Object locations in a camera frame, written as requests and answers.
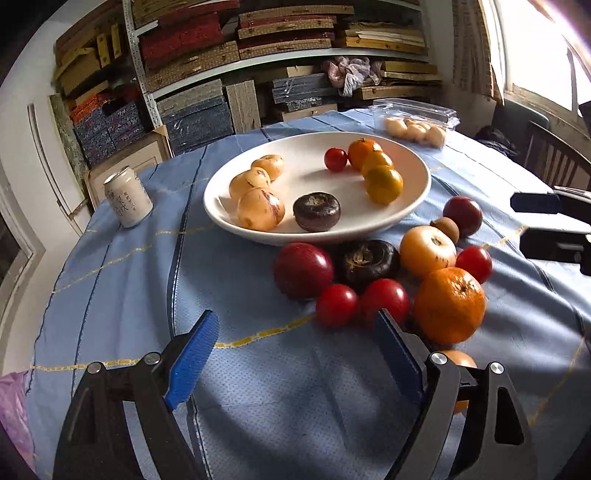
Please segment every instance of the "red tomato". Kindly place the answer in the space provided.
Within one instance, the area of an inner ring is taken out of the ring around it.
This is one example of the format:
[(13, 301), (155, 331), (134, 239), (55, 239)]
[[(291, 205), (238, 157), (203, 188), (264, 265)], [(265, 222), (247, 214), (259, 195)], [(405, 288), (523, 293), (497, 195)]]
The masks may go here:
[(324, 154), (324, 165), (330, 171), (343, 171), (348, 159), (347, 152), (342, 148), (329, 148)]
[(468, 247), (457, 256), (456, 267), (472, 274), (478, 283), (484, 283), (492, 273), (492, 258), (481, 247)]
[(316, 317), (327, 328), (343, 327), (357, 314), (359, 299), (347, 285), (331, 285), (316, 300)]
[(374, 327), (375, 316), (386, 309), (399, 325), (404, 323), (410, 309), (410, 298), (404, 287), (395, 280), (380, 278), (369, 284), (359, 301), (364, 324)]

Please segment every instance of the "wooden chair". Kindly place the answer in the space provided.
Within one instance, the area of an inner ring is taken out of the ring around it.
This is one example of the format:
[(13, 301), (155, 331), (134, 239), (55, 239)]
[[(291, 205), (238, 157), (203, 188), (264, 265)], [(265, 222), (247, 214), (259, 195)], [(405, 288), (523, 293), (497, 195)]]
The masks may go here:
[[(534, 122), (528, 124), (529, 146), (524, 167), (545, 184), (591, 191), (591, 162), (556, 135)], [(579, 176), (584, 180), (573, 182)]]

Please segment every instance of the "metal shelf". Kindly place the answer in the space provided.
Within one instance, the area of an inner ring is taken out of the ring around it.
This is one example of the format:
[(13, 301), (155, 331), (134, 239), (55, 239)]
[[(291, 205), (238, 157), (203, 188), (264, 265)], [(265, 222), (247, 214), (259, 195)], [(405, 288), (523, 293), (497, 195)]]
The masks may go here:
[(387, 57), (397, 59), (428, 61), (426, 55), (416, 55), (413, 53), (404, 53), (400, 51), (382, 50), (380, 48), (315, 48), (313, 50), (294, 50), (283, 53), (274, 53), (272, 55), (264, 55), (262, 57), (254, 57), (252, 59), (239, 60), (221, 67), (205, 70), (204, 72), (196, 73), (178, 82), (171, 83), (166, 87), (156, 90), (152, 93), (154, 99), (169, 95), (181, 88), (187, 87), (202, 80), (211, 77), (222, 75), (223, 73), (232, 72), (234, 70), (245, 69), (263, 63), (270, 63), (273, 61), (304, 59), (307, 57), (334, 57), (338, 55), (356, 55), (365, 57)]

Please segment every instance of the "window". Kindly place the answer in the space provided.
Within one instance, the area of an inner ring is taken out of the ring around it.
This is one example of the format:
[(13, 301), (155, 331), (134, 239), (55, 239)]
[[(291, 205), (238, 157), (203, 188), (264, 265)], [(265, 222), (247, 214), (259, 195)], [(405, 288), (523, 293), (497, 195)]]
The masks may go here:
[(504, 36), (506, 89), (515, 84), (577, 113), (579, 104), (591, 100), (591, 82), (558, 26), (528, 0), (495, 0), (495, 5)]

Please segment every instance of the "blue gripper pad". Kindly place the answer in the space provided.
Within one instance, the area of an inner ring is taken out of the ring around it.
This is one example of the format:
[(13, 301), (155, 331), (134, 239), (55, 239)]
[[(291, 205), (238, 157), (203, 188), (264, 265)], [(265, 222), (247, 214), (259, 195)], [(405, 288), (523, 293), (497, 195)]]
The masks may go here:
[(219, 319), (211, 310), (205, 310), (193, 326), (183, 350), (170, 368), (168, 390), (164, 401), (171, 410), (189, 399), (203, 367), (212, 353), (219, 335)]
[(382, 310), (376, 316), (375, 336), (379, 349), (400, 393), (420, 406), (425, 395), (421, 369), (389, 318)]

